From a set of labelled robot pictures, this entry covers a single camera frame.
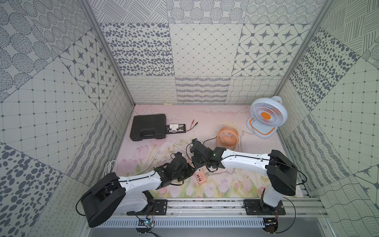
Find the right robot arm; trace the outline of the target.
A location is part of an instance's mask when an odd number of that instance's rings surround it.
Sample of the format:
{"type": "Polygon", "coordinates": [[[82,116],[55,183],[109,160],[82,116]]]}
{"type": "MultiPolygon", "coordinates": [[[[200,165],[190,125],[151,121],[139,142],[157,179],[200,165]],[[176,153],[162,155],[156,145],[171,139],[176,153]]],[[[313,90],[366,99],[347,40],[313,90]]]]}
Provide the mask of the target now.
{"type": "Polygon", "coordinates": [[[196,168],[236,168],[267,176],[271,186],[263,192],[263,204],[277,207],[285,196],[296,195],[298,168],[279,150],[269,154],[248,154],[216,147],[210,149],[194,139],[189,152],[196,168]]]}

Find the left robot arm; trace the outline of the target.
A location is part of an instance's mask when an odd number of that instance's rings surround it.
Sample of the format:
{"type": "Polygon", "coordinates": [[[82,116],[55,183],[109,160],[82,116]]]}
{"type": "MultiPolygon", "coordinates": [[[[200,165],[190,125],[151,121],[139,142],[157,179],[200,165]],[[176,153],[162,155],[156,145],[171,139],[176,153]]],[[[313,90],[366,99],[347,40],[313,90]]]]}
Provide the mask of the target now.
{"type": "Polygon", "coordinates": [[[151,212],[151,190],[159,190],[174,180],[184,182],[195,173],[180,152],[170,163],[155,167],[151,172],[131,177],[118,177],[111,172],[85,192],[78,203],[83,207],[89,227],[107,221],[113,214],[125,212],[151,212]]]}

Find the pink power strip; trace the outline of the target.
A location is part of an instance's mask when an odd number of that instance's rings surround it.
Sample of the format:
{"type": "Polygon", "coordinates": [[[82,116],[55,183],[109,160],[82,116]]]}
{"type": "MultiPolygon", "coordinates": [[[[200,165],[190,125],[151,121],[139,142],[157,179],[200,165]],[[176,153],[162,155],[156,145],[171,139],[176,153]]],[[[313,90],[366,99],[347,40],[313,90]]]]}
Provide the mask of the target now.
{"type": "Polygon", "coordinates": [[[194,173],[194,176],[199,185],[207,182],[206,176],[202,169],[197,169],[194,173]]]}

